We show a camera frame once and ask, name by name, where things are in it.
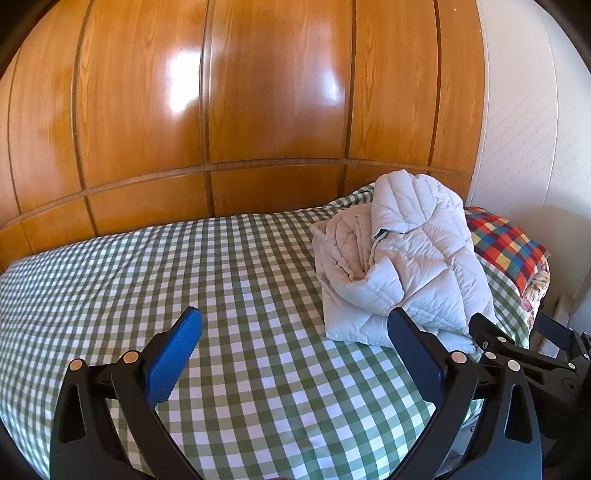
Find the pillow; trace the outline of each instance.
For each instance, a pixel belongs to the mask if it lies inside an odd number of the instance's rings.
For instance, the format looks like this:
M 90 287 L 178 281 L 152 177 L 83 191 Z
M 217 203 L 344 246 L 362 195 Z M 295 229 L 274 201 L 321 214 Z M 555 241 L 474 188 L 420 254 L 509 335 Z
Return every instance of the pillow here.
M 527 238 L 517 225 L 484 208 L 466 207 L 465 212 L 476 253 L 505 273 L 523 295 L 548 261 L 548 250 Z

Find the round metal screw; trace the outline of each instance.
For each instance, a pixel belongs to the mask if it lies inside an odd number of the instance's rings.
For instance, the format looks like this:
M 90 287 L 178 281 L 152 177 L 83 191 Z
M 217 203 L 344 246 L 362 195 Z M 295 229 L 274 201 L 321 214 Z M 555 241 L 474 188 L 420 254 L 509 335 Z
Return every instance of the round metal screw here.
M 138 361 L 138 358 L 139 358 L 139 353 L 136 352 L 135 350 L 131 350 L 123 356 L 123 361 L 126 364 L 132 364 L 132 363 Z
M 457 364 L 465 364 L 468 359 L 462 352 L 453 352 L 452 360 Z
M 72 371 L 76 371 L 79 370 L 82 367 L 82 360 L 80 360 L 79 358 L 76 358 L 75 360 L 72 360 L 70 362 L 70 370 Z
M 519 364 L 519 362 L 516 362 L 515 360 L 509 360 L 507 362 L 507 366 L 509 368 L 511 368 L 514 372 L 518 372 L 519 369 L 521 368 L 521 365 Z

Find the blue rubber pad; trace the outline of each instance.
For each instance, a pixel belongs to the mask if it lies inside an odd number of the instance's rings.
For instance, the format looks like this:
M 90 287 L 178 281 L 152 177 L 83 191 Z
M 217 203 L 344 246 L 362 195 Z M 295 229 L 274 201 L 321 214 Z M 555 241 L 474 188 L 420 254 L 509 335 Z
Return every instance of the blue rubber pad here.
M 201 313 L 191 310 L 147 374 L 145 397 L 153 409 L 167 401 L 203 331 Z

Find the mattress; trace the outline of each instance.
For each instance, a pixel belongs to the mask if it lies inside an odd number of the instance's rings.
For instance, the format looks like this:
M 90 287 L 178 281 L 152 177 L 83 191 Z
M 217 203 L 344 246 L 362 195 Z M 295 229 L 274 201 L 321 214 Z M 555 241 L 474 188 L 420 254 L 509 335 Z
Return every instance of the mattress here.
M 141 350 L 192 305 L 203 336 L 157 410 L 206 480 L 388 476 L 434 406 L 395 350 L 326 339 L 310 249 L 312 223 L 371 197 L 368 186 L 314 209 L 151 227 L 11 266 L 0 277 L 0 417 L 17 446 L 48 476 L 69 361 Z M 480 260 L 499 327 L 527 347 L 517 289 Z M 112 414 L 146 470 L 116 403 Z

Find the checkered pattern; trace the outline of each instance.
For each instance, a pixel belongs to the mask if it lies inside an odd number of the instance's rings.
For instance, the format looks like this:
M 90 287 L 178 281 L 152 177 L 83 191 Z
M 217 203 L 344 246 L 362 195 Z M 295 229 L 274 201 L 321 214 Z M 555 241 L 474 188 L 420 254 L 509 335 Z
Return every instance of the checkered pattern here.
M 142 349 L 193 305 L 203 336 L 158 413 L 207 480 L 385 478 L 434 407 L 393 349 L 326 339 L 309 231 L 371 197 L 369 186 L 325 207 L 151 227 L 14 264 L 0 277 L 0 417 L 18 447 L 48 476 L 68 362 Z M 517 290 L 483 265 L 501 327 L 525 343 Z M 112 414 L 145 469 L 116 402 Z
M 507 275 L 523 295 L 531 279 L 548 260 L 548 251 L 527 238 L 521 228 L 484 208 L 466 208 L 466 220 L 476 253 Z

